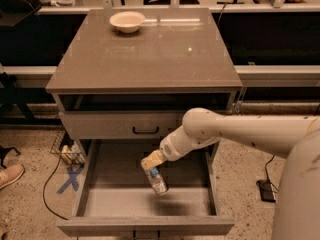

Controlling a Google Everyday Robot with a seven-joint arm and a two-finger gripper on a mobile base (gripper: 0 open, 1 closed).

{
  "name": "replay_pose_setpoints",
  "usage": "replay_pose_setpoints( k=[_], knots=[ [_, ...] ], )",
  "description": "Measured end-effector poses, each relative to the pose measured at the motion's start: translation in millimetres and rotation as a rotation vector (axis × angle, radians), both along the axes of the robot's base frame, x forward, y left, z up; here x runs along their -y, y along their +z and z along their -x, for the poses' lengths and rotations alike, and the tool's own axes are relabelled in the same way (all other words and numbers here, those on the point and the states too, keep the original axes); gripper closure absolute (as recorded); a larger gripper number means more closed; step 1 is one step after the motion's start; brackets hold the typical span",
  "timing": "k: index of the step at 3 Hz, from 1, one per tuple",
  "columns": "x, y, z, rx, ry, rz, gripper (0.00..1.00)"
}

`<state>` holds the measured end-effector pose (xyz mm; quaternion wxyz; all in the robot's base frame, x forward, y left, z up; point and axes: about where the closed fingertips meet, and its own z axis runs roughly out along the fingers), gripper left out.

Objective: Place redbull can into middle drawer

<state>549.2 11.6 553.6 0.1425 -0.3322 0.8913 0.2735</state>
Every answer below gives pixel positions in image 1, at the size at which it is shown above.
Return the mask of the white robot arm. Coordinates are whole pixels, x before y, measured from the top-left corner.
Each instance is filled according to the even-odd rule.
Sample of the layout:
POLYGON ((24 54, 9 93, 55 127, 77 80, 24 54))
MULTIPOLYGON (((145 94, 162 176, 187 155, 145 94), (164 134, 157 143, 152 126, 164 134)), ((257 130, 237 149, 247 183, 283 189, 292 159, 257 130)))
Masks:
POLYGON ((182 125, 141 161, 141 166, 150 172, 222 138, 286 160, 272 240, 320 240, 319 116, 231 116, 193 108, 184 114, 182 125))

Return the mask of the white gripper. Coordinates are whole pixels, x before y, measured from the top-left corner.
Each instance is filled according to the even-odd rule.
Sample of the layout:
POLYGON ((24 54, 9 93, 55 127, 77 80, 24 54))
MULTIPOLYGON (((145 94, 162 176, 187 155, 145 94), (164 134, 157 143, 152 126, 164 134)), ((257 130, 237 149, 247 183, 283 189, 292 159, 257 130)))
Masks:
POLYGON ((177 161, 191 151, 208 147, 220 140, 219 136, 206 129, 180 126, 160 142, 159 150, 141 160, 141 166, 149 170, 165 161, 177 161))

